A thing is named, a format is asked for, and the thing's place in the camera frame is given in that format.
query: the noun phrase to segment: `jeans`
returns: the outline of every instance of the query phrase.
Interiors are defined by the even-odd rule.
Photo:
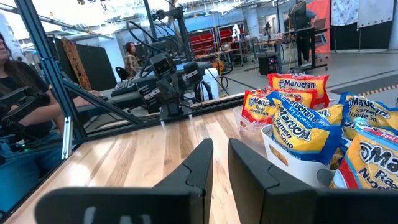
[[[58,133],[50,133],[41,139],[41,144],[57,138],[60,138]],[[6,163],[0,165],[0,211],[7,213],[39,183],[43,172],[57,166],[61,161],[61,150],[6,154]],[[3,145],[0,153],[4,151],[7,149]]]

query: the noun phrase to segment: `poster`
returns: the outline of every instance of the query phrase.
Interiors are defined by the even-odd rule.
[[[316,53],[329,53],[330,52],[330,0],[314,0],[310,4],[307,4],[307,10],[311,10],[316,14],[315,18],[311,20],[311,26],[322,26],[321,20],[325,20],[325,28],[328,30],[323,33],[326,38],[326,44],[318,46],[315,51]]]

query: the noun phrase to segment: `white bin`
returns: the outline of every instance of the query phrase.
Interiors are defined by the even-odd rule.
[[[320,162],[302,161],[295,158],[267,135],[271,132],[272,125],[270,124],[261,129],[267,158],[270,162],[312,187],[328,187],[335,170],[328,169]]]

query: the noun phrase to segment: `maruchan ramen package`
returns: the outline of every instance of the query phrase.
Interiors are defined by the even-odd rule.
[[[318,97],[315,101],[316,110],[329,106],[329,97],[326,92],[326,82],[329,75],[313,76],[304,74],[268,74],[269,86],[277,90],[316,90]]]
[[[398,136],[355,119],[358,134],[335,173],[331,188],[398,189]]]
[[[316,90],[294,90],[294,89],[284,89],[277,90],[275,88],[268,88],[267,92],[278,91],[283,93],[285,96],[290,96],[298,98],[298,102],[311,109],[315,106],[315,101],[317,100],[318,92]]]
[[[264,90],[256,90],[256,91],[254,91],[254,94],[264,95],[264,96],[268,95],[268,93]]]
[[[354,139],[356,135],[355,118],[364,118],[373,127],[398,134],[398,108],[389,108],[380,102],[374,102],[352,93],[341,95],[339,104],[344,103],[343,131],[348,139]]]
[[[264,95],[246,90],[243,99],[242,117],[250,123],[270,124],[275,113],[275,105]]]
[[[324,116],[330,124],[341,125],[343,122],[343,108],[344,103],[330,106],[317,112]]]
[[[276,105],[272,137],[297,159],[328,165],[341,140],[341,127],[306,106],[273,92],[267,98]]]

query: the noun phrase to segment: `white plastic basket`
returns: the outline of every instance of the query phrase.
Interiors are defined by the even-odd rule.
[[[266,157],[261,129],[267,124],[252,124],[242,117],[242,106],[233,109],[236,125],[241,136],[241,142]]]
[[[330,170],[320,162],[302,161],[290,155],[267,134],[272,132],[272,125],[261,129],[267,159],[290,175],[312,187],[328,187],[335,170]]]

